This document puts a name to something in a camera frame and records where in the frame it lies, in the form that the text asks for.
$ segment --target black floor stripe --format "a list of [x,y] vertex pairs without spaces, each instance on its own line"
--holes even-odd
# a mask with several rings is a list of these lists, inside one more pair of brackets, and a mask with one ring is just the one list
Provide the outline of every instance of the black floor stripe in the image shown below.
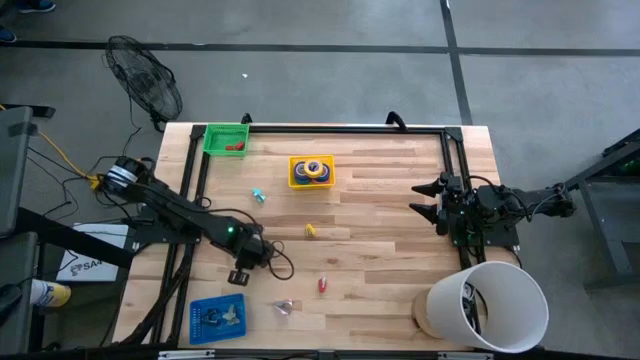
[[[1,47],[28,49],[103,50],[106,42],[22,40]],[[577,57],[640,57],[640,49],[555,49],[555,48],[501,48],[501,47],[449,47],[402,45],[289,45],[289,44],[190,44],[145,43],[153,51],[247,51],[247,52],[335,52],[335,53],[390,53],[390,54],[449,54],[495,56],[577,56]]]
[[464,77],[462,76],[462,65],[460,64],[460,55],[457,51],[458,42],[456,41],[456,33],[453,29],[453,20],[451,19],[451,11],[449,9],[448,0],[440,0],[440,9],[442,11],[442,20],[444,21],[444,32],[447,37],[449,49],[449,60],[451,60],[451,71],[453,72],[453,86],[458,99],[458,110],[460,111],[460,120],[462,125],[473,125],[471,119],[471,108],[467,99],[467,90],[464,87]]
[[[106,42],[78,41],[18,41],[4,47],[102,50]],[[390,54],[447,54],[446,46],[394,46],[394,45],[276,45],[276,44],[189,44],[144,43],[151,51],[249,51],[249,52],[311,52],[311,53],[390,53]]]
[[640,49],[552,49],[552,48],[483,48],[459,47],[451,49],[461,55],[494,56],[610,56],[637,57]]

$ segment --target concrete floor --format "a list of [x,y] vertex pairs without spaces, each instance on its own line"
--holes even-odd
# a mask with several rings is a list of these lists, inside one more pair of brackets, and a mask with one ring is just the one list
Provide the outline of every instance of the concrete floor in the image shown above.
[[[459,46],[639,48],[633,0],[450,0]],[[60,0],[47,15],[2,20],[22,39],[187,43],[446,45],[437,0]],[[132,130],[123,89],[101,51],[0,48],[0,99],[48,104],[37,120],[81,168],[119,154]],[[380,123],[390,110],[409,124],[460,124],[448,55],[156,52],[176,74],[179,121]],[[503,183],[523,189],[566,180],[639,127],[640,59],[462,56],[471,115],[488,125]],[[155,156],[161,141],[146,114],[129,155]],[[42,139],[32,145],[54,155]],[[48,167],[59,178],[68,174]],[[117,217],[86,186],[72,184],[80,211],[66,223]],[[578,194],[570,219],[519,225],[525,269],[547,296],[550,349],[637,357],[640,288],[586,293],[606,257]],[[22,203],[46,211],[57,184],[28,166]],[[63,345],[97,345],[113,303],[58,315]]]

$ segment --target black fan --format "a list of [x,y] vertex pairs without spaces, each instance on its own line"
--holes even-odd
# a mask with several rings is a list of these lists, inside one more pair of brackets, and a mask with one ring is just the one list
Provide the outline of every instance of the black fan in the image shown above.
[[128,36],[112,36],[105,51],[109,68],[129,96],[151,115],[153,127],[175,120],[182,112],[182,98],[173,72]]

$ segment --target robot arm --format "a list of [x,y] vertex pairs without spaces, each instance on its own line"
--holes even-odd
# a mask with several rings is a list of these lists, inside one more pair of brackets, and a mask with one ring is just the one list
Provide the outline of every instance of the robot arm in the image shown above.
[[442,173],[433,183],[414,186],[412,190],[433,198],[440,195],[438,204],[409,204],[436,225],[438,235],[446,235],[452,228],[481,235],[509,232],[522,219],[530,222],[534,214],[568,217],[575,211],[564,184],[523,191],[489,182],[463,191],[459,177]]
[[232,284],[246,286],[249,274],[242,270],[256,265],[266,267],[273,256],[273,245],[262,240],[261,225],[213,215],[215,210],[204,209],[175,193],[137,160],[118,158],[104,176],[102,185],[106,193],[127,202],[144,203],[155,213],[151,225],[140,226],[161,227],[167,236],[175,233],[190,238],[204,236],[211,245],[233,256],[236,270],[228,279]]

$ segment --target green plastic bin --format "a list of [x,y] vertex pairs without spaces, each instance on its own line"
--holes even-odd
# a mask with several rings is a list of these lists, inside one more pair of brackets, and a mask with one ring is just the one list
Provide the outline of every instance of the green plastic bin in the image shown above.
[[[244,149],[227,150],[227,145],[235,146],[244,141]],[[249,148],[249,124],[208,124],[204,133],[203,151],[211,156],[241,156]]]

